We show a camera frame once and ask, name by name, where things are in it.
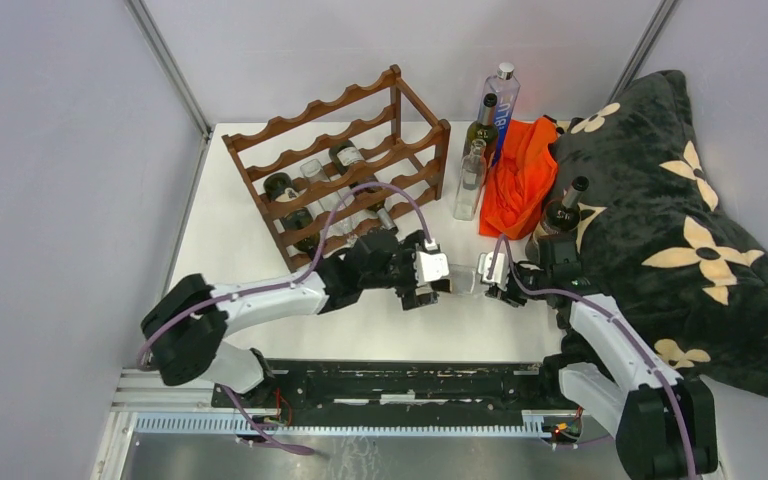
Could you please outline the clear square bottle black cap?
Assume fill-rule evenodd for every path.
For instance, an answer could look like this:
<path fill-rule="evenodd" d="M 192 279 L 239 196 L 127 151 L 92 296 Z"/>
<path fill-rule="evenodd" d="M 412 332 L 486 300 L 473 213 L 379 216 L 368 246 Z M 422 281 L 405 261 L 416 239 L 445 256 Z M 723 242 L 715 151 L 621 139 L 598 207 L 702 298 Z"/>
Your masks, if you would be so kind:
<path fill-rule="evenodd" d="M 457 296 L 474 296 L 479 287 L 479 276 L 474 266 L 449 265 L 450 293 Z"/>

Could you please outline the dark wine bottle brown label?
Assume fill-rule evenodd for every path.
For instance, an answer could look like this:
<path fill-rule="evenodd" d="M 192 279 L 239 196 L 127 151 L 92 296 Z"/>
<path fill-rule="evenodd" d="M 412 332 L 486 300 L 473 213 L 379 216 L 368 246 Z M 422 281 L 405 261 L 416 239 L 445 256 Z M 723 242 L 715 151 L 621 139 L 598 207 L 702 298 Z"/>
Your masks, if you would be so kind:
<path fill-rule="evenodd" d="M 529 260 L 539 259 L 538 241 L 542 237 L 571 232 L 578 226 L 581 219 L 579 201 L 588 188 L 589 179 L 577 176 L 561 197 L 548 202 L 526 244 L 525 254 Z"/>

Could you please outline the small clear glass bottle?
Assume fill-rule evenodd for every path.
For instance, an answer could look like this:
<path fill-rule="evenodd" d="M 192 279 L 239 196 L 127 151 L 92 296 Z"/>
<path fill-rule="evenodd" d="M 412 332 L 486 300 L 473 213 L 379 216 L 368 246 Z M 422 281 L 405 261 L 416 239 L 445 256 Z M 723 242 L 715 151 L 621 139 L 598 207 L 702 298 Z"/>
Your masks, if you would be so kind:
<path fill-rule="evenodd" d="M 453 209 L 456 220 L 471 221 L 475 217 L 486 176 L 485 149 L 486 142 L 480 138 L 475 139 L 462 158 Z"/>

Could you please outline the dark wine bottle silver neck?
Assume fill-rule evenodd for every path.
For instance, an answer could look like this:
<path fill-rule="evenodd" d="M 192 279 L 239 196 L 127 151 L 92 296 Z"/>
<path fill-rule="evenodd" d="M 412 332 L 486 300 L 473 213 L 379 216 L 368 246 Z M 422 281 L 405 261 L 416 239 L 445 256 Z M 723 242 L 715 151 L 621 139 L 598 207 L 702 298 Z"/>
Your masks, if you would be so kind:
<path fill-rule="evenodd" d="M 499 138 L 499 131 L 494 123 L 497 102 L 498 97 L 495 93 L 484 95 L 478 117 L 467 129 L 463 155 L 467 155 L 471 151 L 471 145 L 474 140 L 481 139 L 486 144 L 484 158 L 488 164 L 492 162 Z"/>

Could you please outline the tall clear glass bottle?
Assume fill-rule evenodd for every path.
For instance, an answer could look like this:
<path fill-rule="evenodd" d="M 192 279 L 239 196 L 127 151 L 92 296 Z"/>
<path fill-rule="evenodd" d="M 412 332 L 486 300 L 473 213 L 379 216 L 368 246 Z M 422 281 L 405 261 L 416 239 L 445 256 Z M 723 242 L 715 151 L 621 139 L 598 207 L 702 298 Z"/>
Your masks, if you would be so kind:
<path fill-rule="evenodd" d="M 330 181 L 329 176 L 324 170 L 323 164 L 316 158 L 302 164 L 300 171 L 308 181 L 308 184 Z M 343 206 L 338 192 L 327 194 L 318 200 L 318 204 L 320 209 L 327 213 L 331 213 L 334 208 Z M 355 228 L 356 223 L 352 216 L 348 216 L 342 220 L 334 220 L 329 228 L 329 236 L 340 236 L 345 241 L 345 246 L 351 247 L 357 240 L 357 235 L 354 233 Z"/>

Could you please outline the dark green wine bottle labelled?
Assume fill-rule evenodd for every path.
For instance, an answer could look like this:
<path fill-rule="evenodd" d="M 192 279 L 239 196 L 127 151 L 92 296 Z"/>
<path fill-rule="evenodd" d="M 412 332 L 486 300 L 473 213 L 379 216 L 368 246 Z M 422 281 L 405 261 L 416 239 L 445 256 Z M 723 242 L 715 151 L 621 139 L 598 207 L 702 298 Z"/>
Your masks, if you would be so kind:
<path fill-rule="evenodd" d="M 299 196 L 291 177 L 283 172 L 268 176 L 264 181 L 264 189 L 272 203 L 288 203 Z M 280 222 L 285 231 L 298 231 L 309 226 L 313 222 L 313 216 L 306 207 L 301 207 L 284 215 Z M 293 246 L 313 259 L 319 243 L 320 234 L 316 233 L 295 242 Z"/>

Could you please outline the blue square glass bottle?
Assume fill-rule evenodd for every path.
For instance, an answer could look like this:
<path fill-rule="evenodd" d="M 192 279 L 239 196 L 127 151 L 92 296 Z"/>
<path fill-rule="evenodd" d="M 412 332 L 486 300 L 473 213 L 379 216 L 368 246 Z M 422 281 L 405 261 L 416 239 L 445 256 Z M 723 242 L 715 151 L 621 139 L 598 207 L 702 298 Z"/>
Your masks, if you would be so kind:
<path fill-rule="evenodd" d="M 512 63 L 502 62 L 498 65 L 496 73 L 486 78 L 483 86 L 483 94 L 492 93 L 497 97 L 493 124 L 498 130 L 498 138 L 492 157 L 492 165 L 495 165 L 501 158 L 503 143 L 520 90 L 520 83 L 514 72 L 515 66 Z"/>

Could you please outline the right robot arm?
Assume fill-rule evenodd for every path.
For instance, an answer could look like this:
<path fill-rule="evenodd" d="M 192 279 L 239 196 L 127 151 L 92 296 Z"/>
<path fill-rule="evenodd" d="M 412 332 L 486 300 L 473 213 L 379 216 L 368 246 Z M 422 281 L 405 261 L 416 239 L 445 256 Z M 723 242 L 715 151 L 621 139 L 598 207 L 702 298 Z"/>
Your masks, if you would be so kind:
<path fill-rule="evenodd" d="M 551 408 L 570 401 L 613 439 L 631 479 L 697 479 L 718 469 L 714 399 L 699 379 L 686 379 L 632 328 L 616 300 L 579 258 L 572 234 L 538 242 L 534 264 L 513 260 L 505 236 L 480 255 L 477 274 L 488 296 L 520 306 L 542 299 L 581 336 L 595 358 L 547 359 L 537 382 Z"/>

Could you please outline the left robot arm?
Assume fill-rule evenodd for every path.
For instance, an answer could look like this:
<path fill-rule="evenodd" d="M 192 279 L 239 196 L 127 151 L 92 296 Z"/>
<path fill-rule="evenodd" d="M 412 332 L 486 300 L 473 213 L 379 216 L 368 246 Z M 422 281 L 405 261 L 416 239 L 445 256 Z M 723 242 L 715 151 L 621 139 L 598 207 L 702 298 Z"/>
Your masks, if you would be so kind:
<path fill-rule="evenodd" d="M 438 300 L 447 256 L 421 230 L 398 239 L 372 230 L 305 271 L 246 284 L 210 284 L 200 274 L 180 280 L 144 317 L 141 368 L 167 386 L 212 382 L 250 407 L 266 405 L 274 375 L 263 354 L 227 342 L 246 328 L 293 316 L 323 315 L 358 302 L 367 290 L 391 290 L 408 311 Z"/>

